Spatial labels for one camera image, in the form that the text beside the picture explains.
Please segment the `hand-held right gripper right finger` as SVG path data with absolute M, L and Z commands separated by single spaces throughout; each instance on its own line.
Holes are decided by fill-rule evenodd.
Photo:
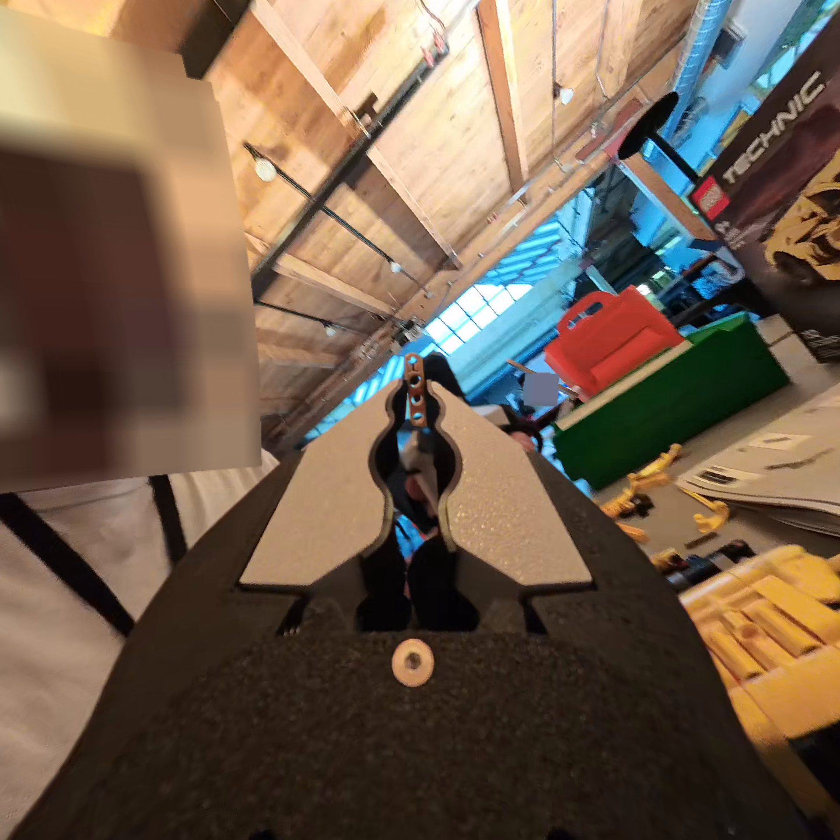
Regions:
M 592 574 L 539 477 L 540 457 L 431 382 L 455 471 L 437 513 L 455 584 L 475 607 L 588 589 Z

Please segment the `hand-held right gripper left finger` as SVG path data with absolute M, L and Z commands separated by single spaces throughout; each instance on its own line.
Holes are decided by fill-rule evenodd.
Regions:
M 330 599 L 347 624 L 367 596 L 362 560 L 392 527 L 394 505 L 375 452 L 392 429 L 393 381 L 305 448 L 239 587 Z

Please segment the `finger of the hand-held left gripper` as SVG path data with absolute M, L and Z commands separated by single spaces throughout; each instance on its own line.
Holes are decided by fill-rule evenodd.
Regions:
M 410 434 L 402 448 L 402 467 L 406 472 L 405 491 L 430 518 L 438 514 L 438 477 L 431 437 Z

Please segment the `small yellow angled beam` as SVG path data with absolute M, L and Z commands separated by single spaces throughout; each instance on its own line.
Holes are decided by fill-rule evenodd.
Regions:
M 406 384 L 407 419 L 415 429 L 427 428 L 427 384 L 422 356 L 406 354 L 403 379 Z

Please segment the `document holder stand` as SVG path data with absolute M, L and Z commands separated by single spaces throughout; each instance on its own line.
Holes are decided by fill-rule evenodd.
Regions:
M 564 400 L 581 399 L 578 391 L 563 385 L 555 373 L 534 371 L 511 359 L 507 363 L 523 374 L 523 400 L 529 405 L 557 406 Z

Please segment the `pile of loose building pieces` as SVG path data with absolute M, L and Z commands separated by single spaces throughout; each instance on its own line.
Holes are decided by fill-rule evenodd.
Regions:
M 645 544 L 649 537 L 644 529 L 627 524 L 627 520 L 645 518 L 653 510 L 649 491 L 671 482 L 669 469 L 681 456 L 682 449 L 682 444 L 672 444 L 653 462 L 627 474 L 622 492 L 600 506 L 601 511 L 636 544 Z

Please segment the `red storage bin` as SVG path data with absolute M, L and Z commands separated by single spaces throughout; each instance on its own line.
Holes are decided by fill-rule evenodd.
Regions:
M 684 339 L 635 287 L 601 290 L 574 304 L 557 324 L 544 358 L 561 381 L 588 400 Z

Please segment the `green storage bin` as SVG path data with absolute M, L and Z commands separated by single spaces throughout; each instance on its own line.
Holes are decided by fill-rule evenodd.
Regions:
M 691 332 L 556 425 L 554 457 L 594 490 L 791 382 L 745 313 Z

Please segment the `yellow piece with long rod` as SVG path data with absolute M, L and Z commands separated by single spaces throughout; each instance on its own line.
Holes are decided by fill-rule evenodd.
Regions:
M 728 523 L 730 509 L 725 501 L 711 499 L 685 488 L 680 488 L 680 491 L 704 508 L 704 511 L 693 514 L 694 523 L 700 534 L 716 532 Z

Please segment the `open instruction booklet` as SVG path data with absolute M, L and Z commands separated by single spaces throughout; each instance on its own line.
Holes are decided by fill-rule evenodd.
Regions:
M 676 484 L 838 538 L 839 386 L 699 463 Z

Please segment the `partly built yellow toy car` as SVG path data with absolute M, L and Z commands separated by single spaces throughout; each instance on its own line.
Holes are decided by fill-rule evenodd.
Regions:
M 830 559 L 736 541 L 650 561 L 676 591 L 742 729 L 820 838 L 839 838 L 839 579 Z

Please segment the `white t-shirt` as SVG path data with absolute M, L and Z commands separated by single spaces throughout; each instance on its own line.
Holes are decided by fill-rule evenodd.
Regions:
M 180 550 L 154 479 L 131 477 L 20 495 L 138 621 Z M 96 706 L 124 636 L 2 523 L 1 837 L 52 781 Z

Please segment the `toy car box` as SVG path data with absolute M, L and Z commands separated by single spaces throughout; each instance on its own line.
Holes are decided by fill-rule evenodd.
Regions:
M 823 363 L 839 356 L 839 19 L 826 23 L 690 195 Z

